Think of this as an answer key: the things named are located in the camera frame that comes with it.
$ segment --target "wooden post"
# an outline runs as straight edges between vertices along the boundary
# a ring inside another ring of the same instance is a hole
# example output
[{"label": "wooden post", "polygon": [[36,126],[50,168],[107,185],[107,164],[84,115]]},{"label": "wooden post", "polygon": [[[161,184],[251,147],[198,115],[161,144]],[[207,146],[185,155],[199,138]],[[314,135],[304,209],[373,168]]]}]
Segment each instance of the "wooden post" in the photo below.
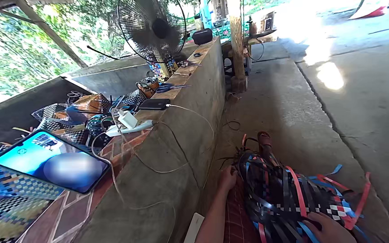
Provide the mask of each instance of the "wooden post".
[{"label": "wooden post", "polygon": [[242,26],[240,0],[227,0],[230,16],[230,34],[233,53],[233,69],[235,76],[232,77],[232,90],[242,92],[246,90],[247,77],[244,72],[242,53]]},{"label": "wooden post", "polygon": [[31,8],[25,0],[16,0],[16,5],[36,24],[38,25],[77,65],[81,68],[87,68],[88,65],[84,63],[73,50],[55,33],[46,22]]},{"label": "wooden post", "polygon": [[225,0],[220,0],[220,14],[221,14],[221,19],[226,18],[226,1]]}]

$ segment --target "black cable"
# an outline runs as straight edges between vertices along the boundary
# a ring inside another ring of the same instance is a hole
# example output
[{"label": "black cable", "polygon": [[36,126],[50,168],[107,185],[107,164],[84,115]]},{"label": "black cable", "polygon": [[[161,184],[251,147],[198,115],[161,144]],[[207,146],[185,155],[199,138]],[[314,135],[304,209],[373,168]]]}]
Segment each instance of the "black cable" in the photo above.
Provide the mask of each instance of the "black cable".
[{"label": "black cable", "polygon": [[89,45],[87,45],[86,48],[91,49],[91,50],[93,50],[93,51],[95,51],[95,52],[97,52],[97,53],[100,53],[100,54],[102,54],[103,56],[106,56],[106,57],[108,57],[108,58],[112,58],[112,59],[114,59],[114,60],[119,60],[118,58],[114,58],[114,57],[112,57],[112,56],[109,56],[109,55],[104,54],[103,52],[97,51],[97,50],[95,50],[94,48],[90,47]]},{"label": "black cable", "polygon": [[230,159],[233,159],[234,157],[223,157],[223,158],[219,158],[219,159],[216,159],[217,160],[223,160],[223,163],[222,165],[220,166],[219,170],[221,170],[221,168],[223,167],[224,163],[227,161],[227,160],[230,160]]},{"label": "black cable", "polygon": [[[231,122],[235,122],[236,124],[238,124],[239,126],[238,126],[238,128],[233,128],[233,127],[231,127],[230,126],[230,123]],[[240,129],[240,127],[241,127],[241,123],[239,123],[238,121],[228,121],[227,120],[227,118],[226,118],[226,123],[225,124],[223,124],[223,126],[228,126],[230,129],[232,129],[232,130],[234,130],[234,131],[238,131],[239,129]]]},{"label": "black cable", "polygon": [[262,54],[261,56],[258,58],[258,59],[253,59],[251,56],[250,56],[250,53],[247,53],[249,54],[249,58],[252,59],[253,61],[258,61],[262,58],[262,56],[264,55],[264,50],[265,50],[265,47],[264,47],[264,43],[262,41],[260,41],[258,38],[255,38],[257,41],[259,41],[261,44],[262,44]]},{"label": "black cable", "polygon": [[157,123],[162,123],[162,124],[164,124],[167,128],[169,128],[170,132],[171,132],[172,135],[173,135],[173,138],[174,138],[175,141],[176,141],[176,144],[178,144],[179,149],[181,149],[182,154],[184,154],[184,158],[185,158],[185,160],[186,160],[188,166],[192,169],[193,178],[194,178],[194,180],[196,181],[197,187],[199,188],[199,184],[198,184],[197,179],[196,179],[196,176],[195,176],[195,174],[194,174],[195,170],[193,169],[192,165],[188,162],[187,155],[185,154],[184,150],[182,149],[181,145],[179,144],[179,141],[178,141],[178,139],[176,138],[176,135],[175,135],[175,133],[173,132],[172,128],[170,128],[170,126],[169,126],[168,124],[166,124],[166,123],[164,123],[164,122],[162,122],[162,121],[158,121]]}]

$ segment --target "concrete wall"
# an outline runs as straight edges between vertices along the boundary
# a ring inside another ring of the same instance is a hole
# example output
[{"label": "concrete wall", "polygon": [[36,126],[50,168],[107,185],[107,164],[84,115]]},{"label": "concrete wall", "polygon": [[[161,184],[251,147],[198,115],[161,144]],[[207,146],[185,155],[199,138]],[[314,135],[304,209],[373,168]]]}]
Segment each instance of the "concrete wall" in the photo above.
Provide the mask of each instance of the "concrete wall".
[{"label": "concrete wall", "polygon": [[38,126],[38,120],[31,116],[31,113],[54,103],[65,103],[67,93],[72,90],[90,94],[77,85],[58,77],[1,102],[0,142],[11,144],[16,142],[15,138],[25,133],[13,130],[13,127],[29,130],[30,127]]},{"label": "concrete wall", "polygon": [[[203,65],[180,68],[178,72],[192,72],[192,75],[174,75],[168,81],[191,86],[155,94],[153,98],[169,98],[174,105],[198,112],[216,132],[225,96],[219,38],[201,45],[196,52],[203,55],[190,60],[202,60]],[[161,120],[172,128],[194,169],[198,185],[189,166],[170,173],[156,173],[133,157],[117,177],[125,204],[111,188],[76,235],[75,242],[167,242],[170,235],[170,242],[182,242],[207,178],[215,139],[204,119],[180,108],[140,111],[136,117]],[[170,171],[186,163],[172,133],[163,124],[155,125],[137,151],[145,164],[159,171]],[[157,202],[162,203],[132,209]]]},{"label": "concrete wall", "polygon": [[[189,57],[197,45],[188,44],[181,51],[182,57]],[[106,97],[119,97],[134,91],[136,82],[146,77],[149,65],[140,56],[124,58],[92,67],[86,67],[74,72],[63,74],[76,82],[85,85],[90,90],[102,93]]]}]

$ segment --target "white charger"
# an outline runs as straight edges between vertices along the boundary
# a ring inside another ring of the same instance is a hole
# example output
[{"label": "white charger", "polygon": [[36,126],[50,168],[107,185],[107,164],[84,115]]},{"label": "white charger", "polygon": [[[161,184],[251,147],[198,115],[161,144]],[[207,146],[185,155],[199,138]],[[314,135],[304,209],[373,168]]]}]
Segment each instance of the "white charger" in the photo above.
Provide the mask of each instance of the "white charger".
[{"label": "white charger", "polygon": [[118,121],[120,121],[128,129],[136,127],[138,120],[129,111],[118,111],[118,114]]}]

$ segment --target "brick pattern tile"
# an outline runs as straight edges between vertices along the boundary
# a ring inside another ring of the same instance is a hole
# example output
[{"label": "brick pattern tile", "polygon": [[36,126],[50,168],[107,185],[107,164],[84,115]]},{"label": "brick pattern tile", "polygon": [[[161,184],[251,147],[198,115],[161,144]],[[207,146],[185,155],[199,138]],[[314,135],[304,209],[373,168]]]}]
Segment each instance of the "brick pattern tile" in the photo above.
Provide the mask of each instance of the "brick pattern tile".
[{"label": "brick pattern tile", "polygon": [[[150,131],[151,128],[129,133],[125,138],[135,148],[142,144]],[[113,137],[100,152],[101,157],[112,162],[116,175],[122,171],[132,155],[133,152],[127,143],[122,145],[121,136]],[[69,243],[111,186],[112,176],[108,173],[100,180],[94,191],[86,196],[64,191],[17,243]]]}]

